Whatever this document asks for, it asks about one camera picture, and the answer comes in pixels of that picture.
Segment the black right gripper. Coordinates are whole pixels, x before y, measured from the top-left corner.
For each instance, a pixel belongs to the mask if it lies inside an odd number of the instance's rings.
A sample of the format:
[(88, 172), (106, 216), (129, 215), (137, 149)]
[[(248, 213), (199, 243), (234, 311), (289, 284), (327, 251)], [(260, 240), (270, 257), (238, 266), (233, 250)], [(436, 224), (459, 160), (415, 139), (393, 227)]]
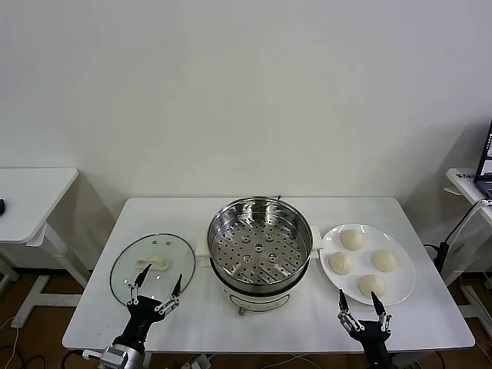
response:
[(350, 337), (362, 345), (369, 368), (392, 368), (393, 362), (386, 347), (392, 315), (387, 314), (382, 301), (373, 291), (371, 298), (378, 321), (359, 321), (351, 313), (347, 298), (340, 289), (337, 318)]

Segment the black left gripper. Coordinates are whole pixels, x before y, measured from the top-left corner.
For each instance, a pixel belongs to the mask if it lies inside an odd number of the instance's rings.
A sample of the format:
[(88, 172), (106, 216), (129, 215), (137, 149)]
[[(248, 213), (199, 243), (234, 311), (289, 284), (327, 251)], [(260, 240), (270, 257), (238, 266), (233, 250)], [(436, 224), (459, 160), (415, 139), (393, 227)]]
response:
[(137, 275), (134, 282), (128, 284), (130, 295), (126, 304), (130, 318), (121, 335), (114, 339), (114, 344), (120, 344), (126, 347), (144, 347), (148, 332), (153, 323), (163, 321), (166, 314), (169, 314), (180, 304), (179, 295), (181, 294), (182, 274), (179, 275), (173, 287), (170, 299), (165, 303), (138, 295), (139, 289), (144, 284), (151, 266), (152, 263), (149, 263)]

